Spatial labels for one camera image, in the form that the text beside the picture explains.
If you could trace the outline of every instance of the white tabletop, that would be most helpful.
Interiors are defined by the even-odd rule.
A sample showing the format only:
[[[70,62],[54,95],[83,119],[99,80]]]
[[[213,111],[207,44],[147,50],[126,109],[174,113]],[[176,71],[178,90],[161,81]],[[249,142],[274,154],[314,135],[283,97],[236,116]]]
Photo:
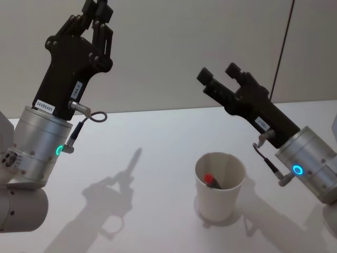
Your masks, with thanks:
[[[331,132],[337,101],[278,106],[337,149]],[[252,148],[257,136],[222,108],[110,114],[105,123],[87,122],[75,153],[60,156],[45,187],[46,221],[34,232],[0,235],[0,251],[337,252],[323,205],[297,179],[278,186]],[[248,173],[234,215],[219,225],[196,214],[194,166],[213,151],[237,156]],[[269,143],[262,152],[287,172]]]

